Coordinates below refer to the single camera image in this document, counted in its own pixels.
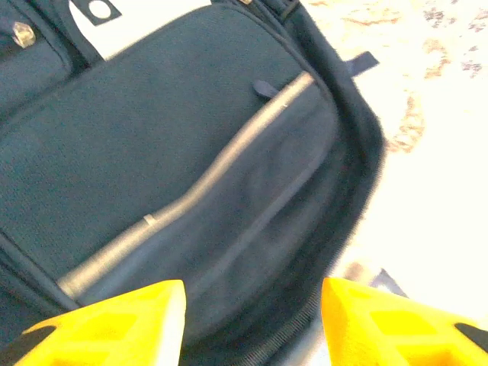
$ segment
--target metal zipper pull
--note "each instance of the metal zipper pull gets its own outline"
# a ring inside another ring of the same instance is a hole
[[[32,46],[36,42],[36,34],[29,24],[12,21],[0,15],[0,33],[11,36],[16,44],[22,48]]]

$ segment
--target white patch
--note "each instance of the white patch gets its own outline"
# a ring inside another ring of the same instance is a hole
[[[122,15],[94,26],[69,2],[69,9],[79,30],[104,59],[110,59],[170,21],[210,5],[210,0],[111,0],[111,3]],[[91,2],[89,8],[97,18],[110,17],[110,8],[99,0]]]

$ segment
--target backpack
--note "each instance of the backpack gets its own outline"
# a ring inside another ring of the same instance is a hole
[[[111,49],[139,13],[100,2],[0,4],[35,37],[0,38],[0,342],[177,278],[181,364],[265,364],[314,318],[377,178],[364,59],[296,0],[212,1]]]

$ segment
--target yellow plastic part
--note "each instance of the yellow plastic part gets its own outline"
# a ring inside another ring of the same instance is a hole
[[[83,307],[28,329],[56,327],[16,365],[177,365],[185,308],[180,280]]]
[[[454,327],[472,320],[344,279],[323,282],[322,318],[333,366],[488,365]]]

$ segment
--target floor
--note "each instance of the floor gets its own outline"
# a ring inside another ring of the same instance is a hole
[[[410,298],[488,326],[486,0],[302,0],[380,118],[387,159],[335,274],[381,268]],[[326,350],[295,364],[326,363]]]

